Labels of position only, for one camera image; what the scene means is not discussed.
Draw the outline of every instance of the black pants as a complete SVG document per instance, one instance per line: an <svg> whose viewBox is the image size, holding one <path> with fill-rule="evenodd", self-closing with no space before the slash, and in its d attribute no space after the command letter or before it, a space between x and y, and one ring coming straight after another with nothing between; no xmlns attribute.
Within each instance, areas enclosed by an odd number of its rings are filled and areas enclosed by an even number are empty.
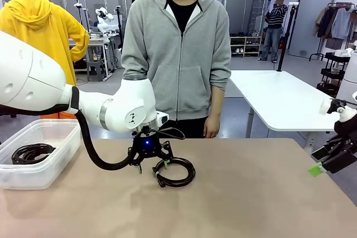
<svg viewBox="0 0 357 238"><path fill-rule="evenodd" d="M203 130L205 127L206 119L207 117L199 118L199 119L190 119L190 120L179 120L179 121L169 120L166 123L164 123L161 129L177 128L184 133L187 139L202 139L204 138ZM180 133L175 130L167 131L166 133L178 137L181 136ZM160 134L160 138L165 139L169 137Z"/></svg>

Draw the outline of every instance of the person in striped sweater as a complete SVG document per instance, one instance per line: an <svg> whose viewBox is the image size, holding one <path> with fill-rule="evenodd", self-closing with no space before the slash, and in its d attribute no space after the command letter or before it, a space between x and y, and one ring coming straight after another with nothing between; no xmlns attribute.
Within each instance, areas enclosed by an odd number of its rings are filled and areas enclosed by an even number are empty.
<svg viewBox="0 0 357 238"><path fill-rule="evenodd" d="M287 11L288 7L284 4L284 0L277 0L276 6L267 14L266 20L268 21L268 28L262 57L258 59L259 61L267 61L269 50L272 48L271 61L274 63L277 62L282 24Z"/></svg>

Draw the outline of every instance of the hoodie pocket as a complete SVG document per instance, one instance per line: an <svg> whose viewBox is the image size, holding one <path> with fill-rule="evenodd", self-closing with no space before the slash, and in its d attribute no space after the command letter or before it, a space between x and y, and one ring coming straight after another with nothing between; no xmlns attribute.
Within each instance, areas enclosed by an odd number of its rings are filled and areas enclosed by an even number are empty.
<svg viewBox="0 0 357 238"><path fill-rule="evenodd" d="M201 72L201 67L182 67L178 96L178 111L199 111L208 109L208 93Z"/></svg>
<svg viewBox="0 0 357 238"><path fill-rule="evenodd" d="M176 111L178 67L159 66L152 79L156 110Z"/></svg>

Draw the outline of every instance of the green tape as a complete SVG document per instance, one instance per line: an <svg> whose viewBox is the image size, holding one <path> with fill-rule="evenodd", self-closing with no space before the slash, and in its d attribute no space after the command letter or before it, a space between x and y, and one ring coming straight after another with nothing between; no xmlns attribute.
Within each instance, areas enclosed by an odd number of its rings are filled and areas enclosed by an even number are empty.
<svg viewBox="0 0 357 238"><path fill-rule="evenodd" d="M321 175L324 173L323 167L322 167L322 163L317 163L316 165L314 165L313 167L310 167L308 169L308 172L310 173L311 176L313 177L317 177L318 175Z"/></svg>

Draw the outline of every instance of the yellow hoodie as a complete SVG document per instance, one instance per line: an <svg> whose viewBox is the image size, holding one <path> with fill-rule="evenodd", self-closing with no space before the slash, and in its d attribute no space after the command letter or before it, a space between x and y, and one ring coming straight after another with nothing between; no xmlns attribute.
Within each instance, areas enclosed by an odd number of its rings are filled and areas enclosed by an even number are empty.
<svg viewBox="0 0 357 238"><path fill-rule="evenodd" d="M50 56L61 65L67 84L76 84L72 61L84 56L89 35L69 12L48 0L11 0L0 11L0 31ZM76 42L71 50L69 37Z"/></svg>

